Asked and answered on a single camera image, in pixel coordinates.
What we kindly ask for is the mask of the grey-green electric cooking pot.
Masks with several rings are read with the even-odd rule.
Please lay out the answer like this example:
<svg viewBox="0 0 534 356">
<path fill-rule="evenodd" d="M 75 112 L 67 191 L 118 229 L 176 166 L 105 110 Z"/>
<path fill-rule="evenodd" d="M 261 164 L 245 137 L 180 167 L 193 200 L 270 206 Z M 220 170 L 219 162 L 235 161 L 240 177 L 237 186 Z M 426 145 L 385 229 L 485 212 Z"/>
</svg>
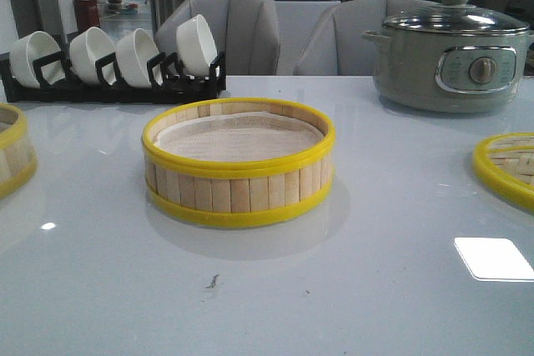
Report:
<svg viewBox="0 0 534 356">
<path fill-rule="evenodd" d="M 374 83 L 395 103 L 443 113 L 484 113 L 517 94 L 533 35 L 460 35 L 382 28 Z"/>
</svg>

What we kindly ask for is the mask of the glass pot lid with knob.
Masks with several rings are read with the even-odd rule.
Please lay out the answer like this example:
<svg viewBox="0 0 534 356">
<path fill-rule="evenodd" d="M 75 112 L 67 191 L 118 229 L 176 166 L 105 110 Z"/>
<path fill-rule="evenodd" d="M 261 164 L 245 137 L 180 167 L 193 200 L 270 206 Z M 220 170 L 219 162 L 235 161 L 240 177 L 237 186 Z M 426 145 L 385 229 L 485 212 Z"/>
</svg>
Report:
<svg viewBox="0 0 534 356">
<path fill-rule="evenodd" d="M 470 0 L 441 0 L 441 3 L 406 10 L 387 17 L 385 28 L 421 33 L 471 36 L 502 36 L 528 33 L 530 26 L 495 10 L 469 4 Z"/>
</svg>

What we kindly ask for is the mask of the red bin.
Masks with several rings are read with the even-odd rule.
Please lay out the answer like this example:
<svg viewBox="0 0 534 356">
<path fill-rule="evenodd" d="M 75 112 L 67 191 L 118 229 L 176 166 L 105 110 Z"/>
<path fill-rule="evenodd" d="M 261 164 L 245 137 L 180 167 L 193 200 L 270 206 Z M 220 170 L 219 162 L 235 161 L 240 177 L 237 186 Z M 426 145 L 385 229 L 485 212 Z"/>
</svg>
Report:
<svg viewBox="0 0 534 356">
<path fill-rule="evenodd" d="M 73 0 L 77 28 L 80 33 L 100 27 L 97 0 Z"/>
</svg>

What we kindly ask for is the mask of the grey chair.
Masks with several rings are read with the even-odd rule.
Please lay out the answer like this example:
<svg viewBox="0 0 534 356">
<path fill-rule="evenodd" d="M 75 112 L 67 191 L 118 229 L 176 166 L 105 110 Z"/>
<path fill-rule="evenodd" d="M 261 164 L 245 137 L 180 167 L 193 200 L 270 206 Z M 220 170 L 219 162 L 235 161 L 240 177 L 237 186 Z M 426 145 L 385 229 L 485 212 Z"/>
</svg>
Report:
<svg viewBox="0 0 534 356">
<path fill-rule="evenodd" d="M 362 37 L 378 31 L 383 20 L 431 5 L 428 0 L 353 0 L 320 15 L 298 58 L 297 76 L 371 76 L 378 49 Z"/>
<path fill-rule="evenodd" d="M 154 34 L 159 51 L 178 51 L 176 28 L 196 15 L 206 19 L 229 75 L 275 75 L 280 28 L 275 0 L 185 0 Z"/>
</svg>

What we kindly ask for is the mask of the grey chair right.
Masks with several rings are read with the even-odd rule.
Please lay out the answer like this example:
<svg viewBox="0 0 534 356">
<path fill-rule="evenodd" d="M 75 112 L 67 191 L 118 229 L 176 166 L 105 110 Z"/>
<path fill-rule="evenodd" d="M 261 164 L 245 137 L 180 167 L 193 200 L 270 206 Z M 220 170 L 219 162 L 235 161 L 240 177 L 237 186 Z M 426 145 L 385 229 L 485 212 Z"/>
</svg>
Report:
<svg viewBox="0 0 534 356">
<path fill-rule="evenodd" d="M 428 0 L 353 0 L 320 15 L 298 58 L 297 76 L 371 76 L 378 49 L 362 37 L 378 31 L 383 20 L 431 5 Z"/>
</svg>

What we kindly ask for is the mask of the black bowl rack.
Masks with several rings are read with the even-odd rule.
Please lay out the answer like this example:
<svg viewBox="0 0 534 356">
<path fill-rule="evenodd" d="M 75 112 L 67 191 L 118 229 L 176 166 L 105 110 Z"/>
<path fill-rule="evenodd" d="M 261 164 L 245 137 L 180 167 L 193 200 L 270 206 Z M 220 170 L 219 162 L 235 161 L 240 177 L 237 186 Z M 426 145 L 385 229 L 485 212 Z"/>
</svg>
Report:
<svg viewBox="0 0 534 356">
<path fill-rule="evenodd" d="M 9 54 L 1 55 L 1 79 L 8 102 L 180 105 L 216 99 L 226 89 L 223 51 L 209 65 L 209 76 L 206 78 L 187 75 L 177 53 L 159 53 L 147 61 L 148 88 L 133 88 L 124 81 L 114 53 L 96 61 L 96 86 L 83 83 L 75 75 L 72 63 L 63 50 L 38 58 L 33 66 L 36 68 L 38 86 L 27 88 L 12 75 Z"/>
</svg>

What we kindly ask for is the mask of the white paper steamer liner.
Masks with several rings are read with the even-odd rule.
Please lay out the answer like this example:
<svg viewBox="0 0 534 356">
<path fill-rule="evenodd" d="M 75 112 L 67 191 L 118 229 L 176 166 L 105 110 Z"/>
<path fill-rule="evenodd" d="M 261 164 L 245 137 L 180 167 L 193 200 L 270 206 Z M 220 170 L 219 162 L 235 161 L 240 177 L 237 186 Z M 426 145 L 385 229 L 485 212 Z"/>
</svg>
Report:
<svg viewBox="0 0 534 356">
<path fill-rule="evenodd" d="M 305 151 L 324 134 L 297 118 L 247 112 L 197 118 L 158 133 L 155 145 L 173 155 L 210 162 L 250 162 Z"/>
</svg>

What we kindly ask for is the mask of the grey chair left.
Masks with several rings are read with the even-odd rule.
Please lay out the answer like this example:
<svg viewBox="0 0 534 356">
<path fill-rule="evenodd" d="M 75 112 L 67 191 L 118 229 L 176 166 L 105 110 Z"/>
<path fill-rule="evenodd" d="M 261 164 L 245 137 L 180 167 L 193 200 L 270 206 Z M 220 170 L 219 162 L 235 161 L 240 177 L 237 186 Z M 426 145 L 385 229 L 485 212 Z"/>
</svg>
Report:
<svg viewBox="0 0 534 356">
<path fill-rule="evenodd" d="M 280 28 L 275 0 L 185 0 L 154 34 L 159 51 L 178 51 L 176 28 L 196 15 L 206 19 L 229 75 L 275 75 Z"/>
</svg>

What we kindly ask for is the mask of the white bowl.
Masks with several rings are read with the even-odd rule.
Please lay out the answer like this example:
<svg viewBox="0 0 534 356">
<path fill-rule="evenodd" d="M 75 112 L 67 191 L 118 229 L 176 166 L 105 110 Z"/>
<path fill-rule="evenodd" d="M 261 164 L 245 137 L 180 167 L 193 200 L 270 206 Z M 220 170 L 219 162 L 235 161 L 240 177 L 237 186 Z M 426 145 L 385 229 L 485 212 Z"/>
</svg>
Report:
<svg viewBox="0 0 534 356">
<path fill-rule="evenodd" d="M 56 40 L 43 31 L 36 31 L 18 39 L 9 50 L 12 75 L 26 88 L 40 88 L 33 62 L 59 51 Z"/>
<path fill-rule="evenodd" d="M 218 55 L 211 29 L 202 14 L 181 23 L 176 30 L 178 54 L 189 75 L 208 77 Z"/>
<path fill-rule="evenodd" d="M 137 28 L 121 38 L 115 47 L 118 68 L 124 81 L 133 88 L 150 88 L 147 63 L 158 56 L 158 50 L 151 35 Z"/>
<path fill-rule="evenodd" d="M 101 28 L 91 27 L 73 39 L 69 56 L 75 74 L 86 84 L 99 85 L 95 62 L 115 52 L 115 46 Z"/>
</svg>

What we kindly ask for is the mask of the bamboo steamer lid yellow rim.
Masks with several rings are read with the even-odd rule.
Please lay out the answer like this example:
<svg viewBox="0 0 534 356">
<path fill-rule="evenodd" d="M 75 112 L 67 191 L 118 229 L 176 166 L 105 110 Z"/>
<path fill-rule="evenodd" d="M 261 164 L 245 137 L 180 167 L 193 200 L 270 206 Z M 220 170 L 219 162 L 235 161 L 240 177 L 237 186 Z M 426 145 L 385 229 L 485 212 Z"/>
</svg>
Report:
<svg viewBox="0 0 534 356">
<path fill-rule="evenodd" d="M 510 203 L 533 211 L 533 133 L 494 135 L 472 153 L 476 176 Z"/>
</svg>

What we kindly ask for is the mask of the bamboo steamer basket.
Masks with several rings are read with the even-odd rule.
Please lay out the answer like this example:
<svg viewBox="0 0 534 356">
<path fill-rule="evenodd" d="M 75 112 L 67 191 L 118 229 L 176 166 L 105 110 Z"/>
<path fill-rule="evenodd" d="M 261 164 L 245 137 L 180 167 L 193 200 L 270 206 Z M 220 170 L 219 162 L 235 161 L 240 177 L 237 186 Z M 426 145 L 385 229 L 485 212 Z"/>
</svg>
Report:
<svg viewBox="0 0 534 356">
<path fill-rule="evenodd" d="M 26 115 L 1 103 L 1 198 L 19 190 L 35 174 L 37 165 Z"/>
<path fill-rule="evenodd" d="M 155 145 L 156 136 L 176 123 L 247 112 L 297 118 L 324 137 L 289 156 L 250 162 L 210 162 L 184 158 Z M 201 225 L 249 228 L 300 216 L 329 194 L 335 127 L 324 113 L 269 98 L 221 98 L 172 108 L 144 128 L 145 180 L 152 200 L 165 212 Z"/>
</svg>

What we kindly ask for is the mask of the white bowl far left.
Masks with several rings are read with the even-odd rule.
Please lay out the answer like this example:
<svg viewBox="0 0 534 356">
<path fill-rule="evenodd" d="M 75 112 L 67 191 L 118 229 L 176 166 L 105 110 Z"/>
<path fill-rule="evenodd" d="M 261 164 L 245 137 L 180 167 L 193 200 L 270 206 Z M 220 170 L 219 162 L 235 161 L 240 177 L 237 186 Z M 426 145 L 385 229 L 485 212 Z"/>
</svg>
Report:
<svg viewBox="0 0 534 356">
<path fill-rule="evenodd" d="M 9 50 L 12 75 L 26 88 L 40 88 L 33 62 L 59 51 L 56 40 L 43 31 L 36 31 L 18 39 Z"/>
</svg>

